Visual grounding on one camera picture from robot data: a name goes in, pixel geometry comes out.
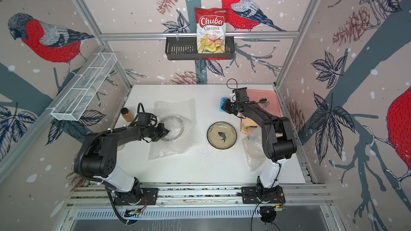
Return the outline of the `wooden cutting board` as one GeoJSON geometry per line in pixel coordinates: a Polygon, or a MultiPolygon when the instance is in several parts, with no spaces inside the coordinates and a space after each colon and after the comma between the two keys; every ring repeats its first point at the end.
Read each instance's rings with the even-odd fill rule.
{"type": "Polygon", "coordinates": [[[250,131],[258,128],[258,124],[252,119],[245,118],[241,120],[240,123],[240,132],[243,134],[249,134],[250,131]]]}

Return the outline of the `orange spice jar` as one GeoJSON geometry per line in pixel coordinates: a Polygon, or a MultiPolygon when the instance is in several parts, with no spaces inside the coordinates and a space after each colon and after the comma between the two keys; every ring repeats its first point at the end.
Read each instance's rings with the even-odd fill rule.
{"type": "Polygon", "coordinates": [[[122,108],[121,115],[128,123],[131,123],[134,120],[134,115],[128,108],[122,108]]]}

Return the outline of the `cream dinner plate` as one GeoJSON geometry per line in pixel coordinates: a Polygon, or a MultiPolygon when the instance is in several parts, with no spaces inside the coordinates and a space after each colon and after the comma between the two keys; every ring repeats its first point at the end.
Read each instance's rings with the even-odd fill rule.
{"type": "Polygon", "coordinates": [[[233,147],[237,137],[235,128],[224,121],[212,124],[207,130],[209,144],[218,150],[226,150],[233,147]]]}

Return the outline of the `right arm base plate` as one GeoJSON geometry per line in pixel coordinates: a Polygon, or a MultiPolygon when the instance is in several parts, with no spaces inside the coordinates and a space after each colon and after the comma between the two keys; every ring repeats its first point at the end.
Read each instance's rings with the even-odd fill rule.
{"type": "Polygon", "coordinates": [[[286,202],[283,188],[242,187],[237,196],[242,197],[243,204],[284,204],[286,202]]]}

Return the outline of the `Chuba cassava chips bag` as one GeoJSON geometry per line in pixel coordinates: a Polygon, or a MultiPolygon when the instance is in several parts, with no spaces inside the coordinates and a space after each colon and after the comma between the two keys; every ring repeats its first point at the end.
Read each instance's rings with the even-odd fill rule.
{"type": "Polygon", "coordinates": [[[228,9],[195,8],[197,25],[197,52],[200,54],[225,53],[228,9]]]}

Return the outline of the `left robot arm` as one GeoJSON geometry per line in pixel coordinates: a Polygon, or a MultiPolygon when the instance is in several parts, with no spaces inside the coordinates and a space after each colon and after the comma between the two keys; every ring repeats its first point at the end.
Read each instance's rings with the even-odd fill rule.
{"type": "Polygon", "coordinates": [[[117,148],[133,141],[157,142],[168,133],[163,123],[90,133],[77,154],[74,172],[85,180],[104,184],[121,203],[138,204],[143,199],[140,181],[117,165],[117,148]]]}

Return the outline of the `black spoon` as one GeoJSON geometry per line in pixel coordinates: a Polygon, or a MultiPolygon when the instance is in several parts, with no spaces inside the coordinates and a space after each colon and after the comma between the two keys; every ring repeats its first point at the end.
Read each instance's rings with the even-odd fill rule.
{"type": "Polygon", "coordinates": [[[265,97],[260,98],[260,100],[258,101],[259,104],[264,104],[267,102],[267,99],[265,97]]]}

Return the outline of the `white mesh wall basket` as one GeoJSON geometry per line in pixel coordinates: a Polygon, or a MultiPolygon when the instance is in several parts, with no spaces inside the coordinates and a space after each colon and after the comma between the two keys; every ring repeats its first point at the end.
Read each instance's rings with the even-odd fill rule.
{"type": "Polygon", "coordinates": [[[90,65],[82,74],[76,75],[74,85],[56,105],[51,115],[59,121],[78,121],[116,63],[114,53],[94,54],[90,65]]]}

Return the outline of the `blue tape dispenser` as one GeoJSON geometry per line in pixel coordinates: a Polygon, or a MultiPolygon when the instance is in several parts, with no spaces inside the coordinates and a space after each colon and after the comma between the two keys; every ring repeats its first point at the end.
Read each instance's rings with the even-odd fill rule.
{"type": "Polygon", "coordinates": [[[219,111],[220,111],[220,112],[224,112],[223,106],[224,106],[224,103],[225,103],[226,100],[227,100],[226,97],[221,98],[220,104],[219,104],[219,111]]]}

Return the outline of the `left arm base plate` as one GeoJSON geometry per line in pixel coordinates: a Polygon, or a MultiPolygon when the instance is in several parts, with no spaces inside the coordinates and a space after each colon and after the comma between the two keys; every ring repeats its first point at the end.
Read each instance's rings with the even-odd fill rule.
{"type": "Polygon", "coordinates": [[[155,205],[158,188],[140,188],[129,192],[115,192],[113,199],[115,206],[145,206],[155,205]]]}

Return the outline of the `dark rimmed plate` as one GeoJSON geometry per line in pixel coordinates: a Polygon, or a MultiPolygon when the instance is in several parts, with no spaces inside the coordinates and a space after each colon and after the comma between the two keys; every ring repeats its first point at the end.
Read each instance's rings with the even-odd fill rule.
{"type": "Polygon", "coordinates": [[[167,136],[161,139],[162,141],[175,141],[179,139],[185,131],[184,121],[178,115],[169,115],[164,117],[160,122],[163,123],[165,128],[170,131],[167,136]]]}

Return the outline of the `pink tray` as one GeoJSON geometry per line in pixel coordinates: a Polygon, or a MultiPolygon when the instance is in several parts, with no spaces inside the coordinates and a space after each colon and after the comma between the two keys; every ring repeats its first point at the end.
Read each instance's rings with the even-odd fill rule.
{"type": "Polygon", "coordinates": [[[267,99],[267,102],[270,102],[270,105],[263,110],[265,110],[266,112],[274,116],[278,116],[278,117],[283,116],[281,114],[281,109],[278,103],[277,94],[274,91],[248,88],[247,94],[248,94],[250,101],[255,101],[258,105],[259,105],[258,101],[260,100],[260,98],[265,97],[267,99]]]}

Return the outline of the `metal fork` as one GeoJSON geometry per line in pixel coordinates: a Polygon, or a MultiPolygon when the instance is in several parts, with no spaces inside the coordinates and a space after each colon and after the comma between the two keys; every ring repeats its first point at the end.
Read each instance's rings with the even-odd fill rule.
{"type": "Polygon", "coordinates": [[[265,109],[270,105],[270,102],[260,103],[259,105],[262,109],[265,109]]]}

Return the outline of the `bubble wrap sheet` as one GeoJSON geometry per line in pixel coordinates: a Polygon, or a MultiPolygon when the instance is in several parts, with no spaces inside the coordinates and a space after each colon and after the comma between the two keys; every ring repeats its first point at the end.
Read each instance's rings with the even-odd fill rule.
{"type": "Polygon", "coordinates": [[[265,162],[262,148],[262,134],[259,129],[253,130],[242,140],[247,165],[251,172],[256,171],[265,162]]]}
{"type": "Polygon", "coordinates": [[[157,101],[154,115],[169,130],[168,134],[150,144],[149,160],[184,154],[193,144],[197,124],[195,99],[168,103],[157,101]]]}

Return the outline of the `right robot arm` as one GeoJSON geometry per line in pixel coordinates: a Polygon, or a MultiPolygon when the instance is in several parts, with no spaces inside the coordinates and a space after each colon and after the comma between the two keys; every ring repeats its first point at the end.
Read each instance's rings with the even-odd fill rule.
{"type": "Polygon", "coordinates": [[[291,121],[272,115],[257,102],[250,101],[246,88],[233,89],[230,96],[221,109],[228,114],[241,114],[261,128],[262,149],[267,160],[255,186],[257,198],[262,202],[279,201],[279,176],[297,151],[291,121]]]}

